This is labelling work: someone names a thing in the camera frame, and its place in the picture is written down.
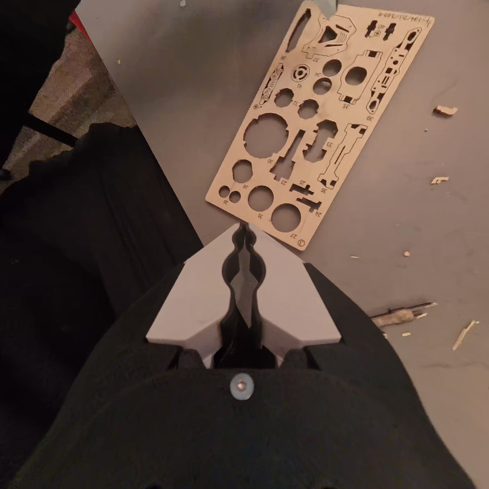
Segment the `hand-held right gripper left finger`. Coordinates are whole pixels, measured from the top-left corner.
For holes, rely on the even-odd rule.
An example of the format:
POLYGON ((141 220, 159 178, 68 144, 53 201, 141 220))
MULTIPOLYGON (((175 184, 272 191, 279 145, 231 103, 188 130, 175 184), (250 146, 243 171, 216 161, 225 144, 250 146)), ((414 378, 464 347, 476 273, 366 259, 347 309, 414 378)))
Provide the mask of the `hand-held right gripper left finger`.
POLYGON ((187 259, 146 339, 199 353, 205 367, 232 347, 242 316, 231 286, 240 271, 246 226, 234 224, 187 259))

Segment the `laser-cut wooden parts sheet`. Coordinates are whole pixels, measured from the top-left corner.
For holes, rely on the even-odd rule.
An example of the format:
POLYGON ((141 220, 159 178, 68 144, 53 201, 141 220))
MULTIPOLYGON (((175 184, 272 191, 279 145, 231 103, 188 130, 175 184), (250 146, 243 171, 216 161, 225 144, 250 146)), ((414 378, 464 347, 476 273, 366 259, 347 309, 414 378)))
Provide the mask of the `laser-cut wooden parts sheet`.
POLYGON ((303 1, 206 201, 305 250, 434 22, 303 1))

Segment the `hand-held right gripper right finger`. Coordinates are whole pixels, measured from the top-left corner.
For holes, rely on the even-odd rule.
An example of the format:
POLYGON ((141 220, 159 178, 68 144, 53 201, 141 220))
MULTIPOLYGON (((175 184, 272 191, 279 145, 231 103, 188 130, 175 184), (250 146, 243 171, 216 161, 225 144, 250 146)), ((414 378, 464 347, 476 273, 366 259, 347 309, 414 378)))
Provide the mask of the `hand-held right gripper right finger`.
POLYGON ((341 334, 306 264, 253 223, 250 258, 258 264, 256 306, 261 343, 280 364, 291 350, 336 344, 341 334))

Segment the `long pale wood splinter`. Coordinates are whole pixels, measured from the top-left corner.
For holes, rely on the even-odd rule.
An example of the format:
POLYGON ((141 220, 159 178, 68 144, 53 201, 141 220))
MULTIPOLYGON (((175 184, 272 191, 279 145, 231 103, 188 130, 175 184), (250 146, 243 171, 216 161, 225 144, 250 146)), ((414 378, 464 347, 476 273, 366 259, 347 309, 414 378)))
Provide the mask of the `long pale wood splinter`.
POLYGON ((480 322, 478 320, 472 320, 465 327, 462 328, 461 332, 459 333, 458 337, 456 338, 452 346, 452 351, 456 351, 461 346, 469 331, 479 323, 480 322))

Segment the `dark wooden sprue scrap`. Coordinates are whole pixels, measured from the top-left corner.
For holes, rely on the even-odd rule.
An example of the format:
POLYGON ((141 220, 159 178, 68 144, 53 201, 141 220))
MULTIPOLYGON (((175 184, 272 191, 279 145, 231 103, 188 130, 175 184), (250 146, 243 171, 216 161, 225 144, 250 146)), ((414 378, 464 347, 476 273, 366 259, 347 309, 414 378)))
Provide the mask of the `dark wooden sprue scrap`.
POLYGON ((383 329, 421 319, 427 315, 427 309, 436 307, 437 305, 437 302, 427 302, 410 307, 388 309, 385 313, 370 316, 370 319, 379 329, 383 329))

